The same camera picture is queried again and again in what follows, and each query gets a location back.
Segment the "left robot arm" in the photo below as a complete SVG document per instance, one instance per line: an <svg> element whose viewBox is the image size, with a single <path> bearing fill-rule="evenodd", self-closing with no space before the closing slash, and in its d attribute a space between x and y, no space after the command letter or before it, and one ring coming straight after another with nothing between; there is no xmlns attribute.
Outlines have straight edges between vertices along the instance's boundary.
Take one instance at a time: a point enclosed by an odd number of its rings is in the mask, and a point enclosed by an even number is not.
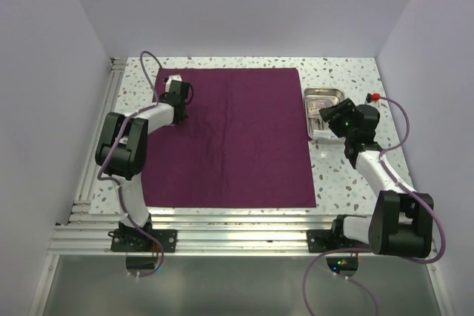
<svg viewBox="0 0 474 316"><path fill-rule="evenodd" d="M141 172L147 160L148 136L187 118L193 87L180 75L165 79L165 90L150 106L130 114L106 115L95 160L97 179L110 181L117 190L120 221L109 233L114 252L173 252L175 230L153 228L141 187Z"/></svg>

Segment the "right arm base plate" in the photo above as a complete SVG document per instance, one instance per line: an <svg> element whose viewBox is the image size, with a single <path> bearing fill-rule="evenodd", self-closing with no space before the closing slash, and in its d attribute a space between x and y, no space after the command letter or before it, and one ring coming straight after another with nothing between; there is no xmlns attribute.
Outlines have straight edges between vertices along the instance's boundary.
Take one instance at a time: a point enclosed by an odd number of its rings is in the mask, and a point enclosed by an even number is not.
<svg viewBox="0 0 474 316"><path fill-rule="evenodd" d="M371 252L366 242L348 238L341 232L329 229L309 229L306 231L307 249L309 253L322 252Z"/></svg>

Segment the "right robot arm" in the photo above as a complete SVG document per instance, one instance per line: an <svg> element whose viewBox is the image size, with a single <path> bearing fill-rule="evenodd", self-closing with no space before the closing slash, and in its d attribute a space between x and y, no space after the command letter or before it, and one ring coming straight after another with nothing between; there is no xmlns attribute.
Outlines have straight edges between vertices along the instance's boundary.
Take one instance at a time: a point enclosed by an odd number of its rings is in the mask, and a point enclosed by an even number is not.
<svg viewBox="0 0 474 316"><path fill-rule="evenodd" d="M408 186L384 157L375 141L379 111L346 99L319 111L321 120L344 139L344 155L363 176L377 200L370 217L338 215L327 241L338 251L367 245L376 255L426 258L433 233L434 202Z"/></svg>

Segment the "purple cloth mat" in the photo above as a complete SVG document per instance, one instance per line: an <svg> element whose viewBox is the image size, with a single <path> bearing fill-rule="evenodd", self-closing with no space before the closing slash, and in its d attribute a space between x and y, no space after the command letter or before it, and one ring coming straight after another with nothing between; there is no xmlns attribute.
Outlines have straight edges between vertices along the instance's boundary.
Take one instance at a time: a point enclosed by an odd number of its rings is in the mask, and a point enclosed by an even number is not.
<svg viewBox="0 0 474 316"><path fill-rule="evenodd" d="M312 208L316 204L296 68L178 69L187 118L148 138L146 204Z"/></svg>

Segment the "clear bag printed pack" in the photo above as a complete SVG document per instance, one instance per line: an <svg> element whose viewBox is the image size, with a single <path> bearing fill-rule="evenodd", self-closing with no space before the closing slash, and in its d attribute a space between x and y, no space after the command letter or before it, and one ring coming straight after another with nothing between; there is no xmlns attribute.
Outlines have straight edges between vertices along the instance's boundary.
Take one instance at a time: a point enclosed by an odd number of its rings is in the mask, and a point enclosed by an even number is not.
<svg viewBox="0 0 474 316"><path fill-rule="evenodd" d="M332 107L334 102L323 96L316 96L314 98L307 98L307 111L310 115L315 115L319 113L319 110Z"/></svg>

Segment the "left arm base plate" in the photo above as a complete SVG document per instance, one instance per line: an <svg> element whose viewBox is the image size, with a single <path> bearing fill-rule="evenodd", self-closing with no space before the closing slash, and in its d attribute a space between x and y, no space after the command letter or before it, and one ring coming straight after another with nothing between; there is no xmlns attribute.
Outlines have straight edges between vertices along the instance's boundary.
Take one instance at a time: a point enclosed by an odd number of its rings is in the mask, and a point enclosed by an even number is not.
<svg viewBox="0 0 474 316"><path fill-rule="evenodd" d="M178 232L175 229L153 229L146 237L136 229L132 232L120 232L119 229L110 231L107 235L112 238L112 252L165 252L176 250Z"/></svg>

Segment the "white sachet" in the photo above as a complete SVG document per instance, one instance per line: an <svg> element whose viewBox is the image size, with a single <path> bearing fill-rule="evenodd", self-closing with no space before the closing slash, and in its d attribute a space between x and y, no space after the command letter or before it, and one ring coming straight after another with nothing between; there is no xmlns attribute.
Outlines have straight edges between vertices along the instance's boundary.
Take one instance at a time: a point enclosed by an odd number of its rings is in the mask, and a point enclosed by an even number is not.
<svg viewBox="0 0 474 316"><path fill-rule="evenodd" d="M313 138L315 140L329 140L333 138L333 134L329 130L314 130Z"/></svg>

